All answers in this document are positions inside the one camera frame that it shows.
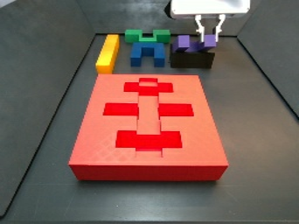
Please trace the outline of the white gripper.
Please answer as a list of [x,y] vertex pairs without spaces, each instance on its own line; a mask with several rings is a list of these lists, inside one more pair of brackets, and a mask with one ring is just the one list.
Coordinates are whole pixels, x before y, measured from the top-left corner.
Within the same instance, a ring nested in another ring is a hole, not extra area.
[[195,17],[196,32],[200,36],[200,42],[204,42],[205,30],[201,18],[215,18],[219,16],[219,23],[213,27],[215,39],[219,39],[225,16],[232,18],[247,14],[249,5],[251,0],[171,0],[169,17],[173,19]]

